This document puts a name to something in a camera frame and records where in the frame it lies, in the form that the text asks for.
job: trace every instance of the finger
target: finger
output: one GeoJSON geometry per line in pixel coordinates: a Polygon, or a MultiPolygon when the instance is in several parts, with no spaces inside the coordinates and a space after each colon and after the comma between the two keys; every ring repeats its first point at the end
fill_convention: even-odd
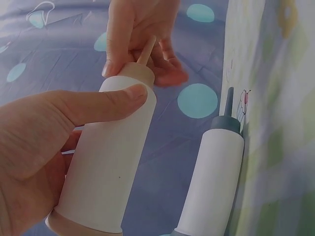
{"type": "Polygon", "coordinates": [[[78,141],[80,139],[82,130],[74,130],[67,140],[67,142],[64,144],[63,148],[61,149],[61,152],[65,151],[72,151],[75,150],[77,147],[78,141]]]}
{"type": "Polygon", "coordinates": [[[131,1],[111,1],[107,24],[107,62],[102,73],[104,77],[117,75],[127,62],[134,19],[131,1]]]}
{"type": "Polygon", "coordinates": [[[159,44],[161,46],[164,59],[169,61],[176,68],[181,69],[182,64],[180,63],[180,61],[177,59],[175,55],[171,38],[163,39],[159,42],[159,44]]]}
{"type": "Polygon", "coordinates": [[[188,74],[182,68],[177,68],[164,59],[163,51],[159,44],[153,48],[151,57],[155,65],[153,72],[156,75],[156,86],[178,86],[188,80],[188,74]]]}
{"type": "Polygon", "coordinates": [[[72,158],[73,158],[73,153],[63,154],[63,160],[64,160],[64,165],[65,165],[65,169],[64,169],[64,174],[65,175],[68,173],[69,166],[70,166],[70,163],[72,161],[72,158]]]}
{"type": "Polygon", "coordinates": [[[92,123],[128,117],[147,100],[144,85],[110,92],[51,91],[46,99],[58,110],[68,129],[92,123]]]}

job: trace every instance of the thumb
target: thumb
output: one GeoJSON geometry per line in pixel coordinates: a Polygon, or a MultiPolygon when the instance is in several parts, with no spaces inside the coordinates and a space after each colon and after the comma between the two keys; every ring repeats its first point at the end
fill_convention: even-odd
{"type": "Polygon", "coordinates": [[[132,2],[126,0],[111,1],[108,14],[107,61],[102,72],[103,77],[117,75],[127,62],[135,19],[132,2]]]}
{"type": "Polygon", "coordinates": [[[119,120],[130,116],[147,100],[144,85],[110,92],[48,92],[47,100],[71,125],[72,130],[86,123],[119,120]]]}

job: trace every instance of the gray nozzle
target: gray nozzle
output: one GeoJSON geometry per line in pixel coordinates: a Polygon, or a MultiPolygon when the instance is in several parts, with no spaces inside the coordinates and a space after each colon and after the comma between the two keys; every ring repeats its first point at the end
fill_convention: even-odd
{"type": "Polygon", "coordinates": [[[234,88],[230,87],[227,91],[226,105],[223,116],[214,117],[211,129],[225,129],[235,133],[240,133],[241,123],[232,117],[234,88]]]}
{"type": "Polygon", "coordinates": [[[230,87],[227,91],[227,98],[226,98],[225,111],[224,111],[224,115],[227,117],[232,116],[233,95],[234,95],[234,88],[230,87]]]}

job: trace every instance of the bed sheet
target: bed sheet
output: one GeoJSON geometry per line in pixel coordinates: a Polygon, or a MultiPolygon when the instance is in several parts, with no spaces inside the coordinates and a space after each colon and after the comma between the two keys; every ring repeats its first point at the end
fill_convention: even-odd
{"type": "MultiPolygon", "coordinates": [[[[189,73],[155,88],[157,107],[123,221],[126,236],[177,226],[202,134],[219,113],[228,0],[182,0],[173,31],[189,73]]],[[[0,104],[54,89],[97,91],[106,61],[108,0],[1,0],[0,104]]],[[[52,236],[43,222],[25,236],[52,236]]]]}

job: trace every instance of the plastic bottle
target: plastic bottle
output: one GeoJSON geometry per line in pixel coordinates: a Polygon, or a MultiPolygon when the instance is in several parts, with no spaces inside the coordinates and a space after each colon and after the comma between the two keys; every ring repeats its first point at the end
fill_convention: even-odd
{"type": "Polygon", "coordinates": [[[223,236],[240,173],[244,139],[231,116],[229,88],[224,116],[213,119],[202,136],[199,154],[178,227],[171,236],[223,236]]]}
{"type": "Polygon", "coordinates": [[[46,225],[60,236],[122,236],[121,223],[147,137],[156,96],[153,72],[146,67],[156,41],[152,37],[137,63],[104,81],[100,92],[143,83],[145,104],[118,121],[84,127],[65,179],[59,204],[46,225]]]}

